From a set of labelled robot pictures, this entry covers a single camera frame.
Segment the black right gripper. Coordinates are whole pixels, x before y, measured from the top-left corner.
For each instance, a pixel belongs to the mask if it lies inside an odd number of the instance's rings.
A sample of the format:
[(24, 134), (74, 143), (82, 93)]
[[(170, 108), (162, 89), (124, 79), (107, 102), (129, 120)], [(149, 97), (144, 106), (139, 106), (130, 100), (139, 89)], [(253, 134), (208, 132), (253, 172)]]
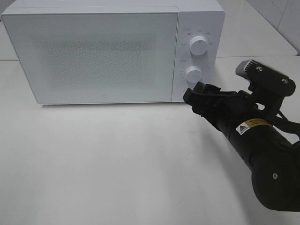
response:
[(183, 95), (195, 114), (204, 117), (226, 137), (272, 137), (278, 133), (285, 116), (280, 107), (284, 97), (261, 88), (222, 91), (212, 84), (198, 82)]

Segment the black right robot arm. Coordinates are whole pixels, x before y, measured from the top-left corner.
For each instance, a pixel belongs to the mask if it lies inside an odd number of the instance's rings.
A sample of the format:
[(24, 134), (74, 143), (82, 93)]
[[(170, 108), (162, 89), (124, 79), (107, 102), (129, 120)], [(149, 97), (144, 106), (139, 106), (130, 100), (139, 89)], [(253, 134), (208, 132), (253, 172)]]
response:
[(300, 148), (250, 103), (250, 94), (199, 82), (186, 90), (183, 100), (233, 146), (251, 171), (253, 191), (264, 207), (300, 210)]

